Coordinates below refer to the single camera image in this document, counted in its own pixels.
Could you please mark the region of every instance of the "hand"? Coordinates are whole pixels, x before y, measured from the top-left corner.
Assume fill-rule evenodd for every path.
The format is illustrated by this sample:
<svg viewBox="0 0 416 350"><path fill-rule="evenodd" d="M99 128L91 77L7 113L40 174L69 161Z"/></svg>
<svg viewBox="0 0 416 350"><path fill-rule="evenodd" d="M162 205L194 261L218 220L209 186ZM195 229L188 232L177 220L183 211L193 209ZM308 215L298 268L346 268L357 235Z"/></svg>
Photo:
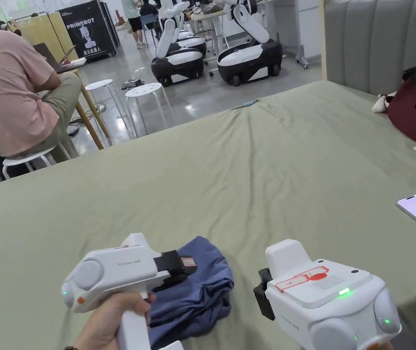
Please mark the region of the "hand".
<svg viewBox="0 0 416 350"><path fill-rule="evenodd" d="M115 332L121 323L124 311L130 310L147 315L150 303L155 300L155 295L143 300L138 293L114 294L93 312L74 347L78 350L117 350Z"/></svg>

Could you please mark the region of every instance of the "transparent stool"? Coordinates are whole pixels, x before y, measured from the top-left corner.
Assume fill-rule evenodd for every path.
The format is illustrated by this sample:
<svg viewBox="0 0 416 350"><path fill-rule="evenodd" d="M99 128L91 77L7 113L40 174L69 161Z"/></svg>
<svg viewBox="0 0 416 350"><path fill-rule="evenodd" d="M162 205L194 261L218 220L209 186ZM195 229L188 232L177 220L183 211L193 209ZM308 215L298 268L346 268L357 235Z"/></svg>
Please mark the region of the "transparent stool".
<svg viewBox="0 0 416 350"><path fill-rule="evenodd" d="M123 107L122 101L118 97L117 91L115 90L115 87L112 84L112 82L113 82L112 79L105 79L105 80L100 80L100 81L97 81L97 82L92 82L91 84L88 84L87 86L85 86L85 90L89 91L91 93L91 96L92 96L93 100L95 102L97 102L97 100L94 97L92 92L93 92L93 90L97 90L97 89L102 88L102 87L105 86L108 89L109 94L111 95L112 100L115 103L115 107L117 108L118 114L121 116L122 120L125 122L125 117L127 117L127 115L125 113L125 108ZM117 100L118 100L118 104L120 104L121 108L124 111L124 115L122 115L122 112L118 107L117 100L115 99L116 97L117 97ZM131 116L130 116L130 120L132 122L132 127L133 127L133 130L135 131L135 135L136 135L135 124L133 123L133 119L131 118Z"/></svg>
<svg viewBox="0 0 416 350"><path fill-rule="evenodd" d="M127 104L128 111L130 112L130 118L132 119L131 109L130 109L130 105L129 105L128 101L129 101L130 98L134 98L135 103L136 103L136 107L138 109L138 113L142 118L143 127L145 129L146 134L148 134L148 130L146 129L145 119L144 119L144 116L142 114L142 110L141 110L141 108L139 106L139 103L138 103L138 97L142 97L142 96L145 96L145 95L153 95L154 96L154 98L156 99L156 103L157 103L159 113L161 114L161 118L162 118L163 123L164 123L164 127L166 129L168 128L167 120L166 120L166 117L164 116L164 111L163 111L163 108L162 108L162 105L161 105L161 100L159 99L159 96L157 95L157 91L160 90L160 89L161 89L161 91L164 95L166 103L169 107L170 115L172 116L172 120L175 124L175 118L174 118L174 114L172 113L172 108L171 108L169 100L167 98L166 91L164 91L163 85L161 83L152 82L150 84L140 85L140 86L135 87L134 89L130 90L128 93L125 94L125 97L126 97L125 101L126 101L126 104Z"/></svg>

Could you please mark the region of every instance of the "blue fabric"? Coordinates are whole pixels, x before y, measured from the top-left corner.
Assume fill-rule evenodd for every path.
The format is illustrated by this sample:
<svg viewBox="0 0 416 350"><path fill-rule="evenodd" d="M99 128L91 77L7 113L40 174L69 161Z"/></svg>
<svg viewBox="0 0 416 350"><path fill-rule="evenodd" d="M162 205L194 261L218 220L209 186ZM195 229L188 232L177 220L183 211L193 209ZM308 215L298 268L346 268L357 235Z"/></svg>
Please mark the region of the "blue fabric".
<svg viewBox="0 0 416 350"><path fill-rule="evenodd" d="M231 311L226 297L234 281L219 249L206 238L197 236L178 253L192 256L197 269L183 283L156 293L149 329L153 349L207 333L218 319Z"/></svg>

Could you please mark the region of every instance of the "pink t-shirt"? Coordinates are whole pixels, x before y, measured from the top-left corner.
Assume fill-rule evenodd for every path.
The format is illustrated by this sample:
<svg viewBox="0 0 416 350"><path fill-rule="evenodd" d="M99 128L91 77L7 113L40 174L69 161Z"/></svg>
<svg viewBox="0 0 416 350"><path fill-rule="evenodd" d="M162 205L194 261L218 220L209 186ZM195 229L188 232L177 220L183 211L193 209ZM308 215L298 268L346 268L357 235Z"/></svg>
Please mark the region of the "pink t-shirt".
<svg viewBox="0 0 416 350"><path fill-rule="evenodd" d="M0 155L26 151L51 135L58 115L33 93L54 69L25 39L0 31Z"/></svg>

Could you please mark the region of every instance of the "khaki pants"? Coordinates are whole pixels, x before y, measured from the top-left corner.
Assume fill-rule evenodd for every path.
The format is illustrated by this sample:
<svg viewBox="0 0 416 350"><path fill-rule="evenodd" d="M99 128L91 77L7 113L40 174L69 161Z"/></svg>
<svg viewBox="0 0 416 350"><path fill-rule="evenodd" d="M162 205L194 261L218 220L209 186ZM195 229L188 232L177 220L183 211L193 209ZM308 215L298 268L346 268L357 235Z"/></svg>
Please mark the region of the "khaki pants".
<svg viewBox="0 0 416 350"><path fill-rule="evenodd" d="M23 157L31 153L41 152L54 147L59 142L64 145L64 148L71 158L78 156L77 149L73 145L70 136L68 136L67 127L78 103L78 96L81 91L81 80L75 74L66 72L60 76L60 81L61 84L57 89L50 91L43 97L43 101L49 104L59 116L52 134L31 149L9 158ZM51 156L57 163L67 160L67 156L58 147L51 151Z"/></svg>

